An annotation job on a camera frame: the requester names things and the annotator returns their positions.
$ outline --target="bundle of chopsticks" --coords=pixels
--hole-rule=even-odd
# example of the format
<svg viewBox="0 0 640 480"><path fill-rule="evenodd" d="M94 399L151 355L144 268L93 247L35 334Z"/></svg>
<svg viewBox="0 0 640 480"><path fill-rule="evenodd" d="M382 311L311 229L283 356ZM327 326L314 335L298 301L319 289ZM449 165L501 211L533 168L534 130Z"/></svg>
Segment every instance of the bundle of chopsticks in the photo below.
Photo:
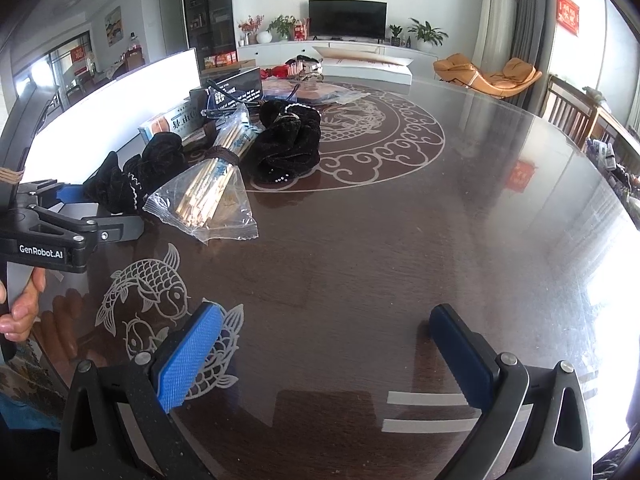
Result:
<svg viewBox="0 0 640 480"><path fill-rule="evenodd" d="M214 145L242 158L257 136L255 128L238 121L223 127ZM204 160L199 165L200 171L175 210L182 223L192 228L204 227L213 218L234 172L234 166L220 158Z"/></svg>

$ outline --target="painting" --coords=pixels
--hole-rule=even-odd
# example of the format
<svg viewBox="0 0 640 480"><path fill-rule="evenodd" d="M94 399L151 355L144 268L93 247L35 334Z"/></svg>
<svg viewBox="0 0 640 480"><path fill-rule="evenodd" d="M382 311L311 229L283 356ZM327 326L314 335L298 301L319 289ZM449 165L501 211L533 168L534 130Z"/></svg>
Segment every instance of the painting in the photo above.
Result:
<svg viewBox="0 0 640 480"><path fill-rule="evenodd" d="M580 7L571 0L558 0L558 23L574 36L580 32Z"/></svg>
<svg viewBox="0 0 640 480"><path fill-rule="evenodd" d="M124 38L120 6L117 6L105 16L104 26L107 29L107 42L109 43L109 46L118 43L122 38Z"/></svg>

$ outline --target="plastic bag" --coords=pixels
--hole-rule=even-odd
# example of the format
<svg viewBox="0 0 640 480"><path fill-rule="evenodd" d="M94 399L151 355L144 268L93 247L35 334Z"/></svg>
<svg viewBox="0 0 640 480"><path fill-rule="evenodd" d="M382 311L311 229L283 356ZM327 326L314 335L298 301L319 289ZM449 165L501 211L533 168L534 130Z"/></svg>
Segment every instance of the plastic bag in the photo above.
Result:
<svg viewBox="0 0 640 480"><path fill-rule="evenodd" d="M149 196L143 209L201 242L256 238L258 228L242 175L232 160L234 154L240 159L258 136L248 117L247 108L239 106L220 128L212 151L217 155L164 184Z"/></svg>
<svg viewBox="0 0 640 480"><path fill-rule="evenodd" d="M291 95L296 85L300 87ZM269 78L262 82L262 94L265 99L283 99L309 105L327 105L353 103L368 96L364 92L349 90L342 86L316 81L291 81Z"/></svg>

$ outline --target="white vase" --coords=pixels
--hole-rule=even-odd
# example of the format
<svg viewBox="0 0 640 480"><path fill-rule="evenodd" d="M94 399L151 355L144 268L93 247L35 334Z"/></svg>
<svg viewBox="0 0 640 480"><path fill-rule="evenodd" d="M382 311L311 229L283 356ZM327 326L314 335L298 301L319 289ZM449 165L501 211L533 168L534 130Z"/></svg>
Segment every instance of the white vase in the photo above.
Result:
<svg viewBox="0 0 640 480"><path fill-rule="evenodd" d="M429 41L423 41L423 40L418 40L418 50L420 50L420 52L431 52L431 50L433 49L433 43L430 43Z"/></svg>
<svg viewBox="0 0 640 480"><path fill-rule="evenodd" d="M260 33L258 33L258 35L255 37L256 40L258 40L258 43L262 44L262 43L271 43L271 40L273 39L273 36L271 35L271 33L268 30L264 30Z"/></svg>

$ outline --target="fish pattern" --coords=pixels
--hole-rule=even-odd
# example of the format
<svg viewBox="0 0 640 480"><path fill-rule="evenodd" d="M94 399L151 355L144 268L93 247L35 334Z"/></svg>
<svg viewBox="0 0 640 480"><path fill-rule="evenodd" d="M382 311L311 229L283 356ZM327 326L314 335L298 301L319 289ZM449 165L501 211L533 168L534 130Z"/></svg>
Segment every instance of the fish pattern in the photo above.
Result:
<svg viewBox="0 0 640 480"><path fill-rule="evenodd" d="M132 286L136 287L142 298L142 312L154 307L160 316L176 324L177 319L188 314L189 308L187 287L177 272L179 265L180 254L173 244L169 244L162 260L145 258L123 270L116 270L111 275L113 283L102 298L95 325L104 324L111 335L116 335L113 308L119 301L124 303L127 300Z"/></svg>
<svg viewBox="0 0 640 480"><path fill-rule="evenodd" d="M238 378L226 373L233 354L238 350L240 329L244 323L244 305L236 305L228 312L223 308L224 320L220 336L207 355L204 365L187 393L186 399L197 399L213 388L230 388Z"/></svg>
<svg viewBox="0 0 640 480"><path fill-rule="evenodd" d="M129 322L124 322L127 355L133 359L139 352L155 352L169 334L169 327L161 328L156 335L151 325L140 319L138 314Z"/></svg>

